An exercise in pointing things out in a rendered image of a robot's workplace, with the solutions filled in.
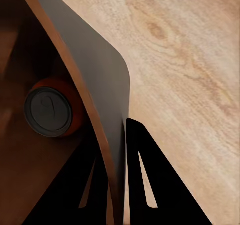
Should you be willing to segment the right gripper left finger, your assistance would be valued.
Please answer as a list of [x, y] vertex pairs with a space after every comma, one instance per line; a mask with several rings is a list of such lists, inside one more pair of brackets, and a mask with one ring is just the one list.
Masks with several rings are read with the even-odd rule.
[[[79, 208], [94, 162], [87, 204]], [[106, 225], [107, 199], [108, 175], [92, 126], [22, 225]]]

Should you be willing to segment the can of soda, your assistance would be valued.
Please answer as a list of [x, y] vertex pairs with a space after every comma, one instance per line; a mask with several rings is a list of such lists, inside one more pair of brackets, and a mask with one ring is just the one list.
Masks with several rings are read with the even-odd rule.
[[89, 119], [71, 74], [64, 73], [37, 82], [24, 101], [29, 125], [45, 137], [67, 137]]

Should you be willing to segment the trash can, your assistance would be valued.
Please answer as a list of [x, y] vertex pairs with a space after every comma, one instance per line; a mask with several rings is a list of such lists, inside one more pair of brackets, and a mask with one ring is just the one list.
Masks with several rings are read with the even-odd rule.
[[[24, 101], [36, 83], [66, 73], [89, 120], [71, 135], [44, 136]], [[91, 127], [108, 177], [106, 225], [124, 225], [130, 83], [119, 51], [63, 0], [0, 0], [0, 225], [23, 224]]]

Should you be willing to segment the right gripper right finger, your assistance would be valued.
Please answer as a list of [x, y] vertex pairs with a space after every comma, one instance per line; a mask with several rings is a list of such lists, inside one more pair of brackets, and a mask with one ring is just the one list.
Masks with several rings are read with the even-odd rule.
[[[146, 127], [126, 119], [130, 225], [212, 225]], [[158, 208], [147, 205], [139, 153]]]

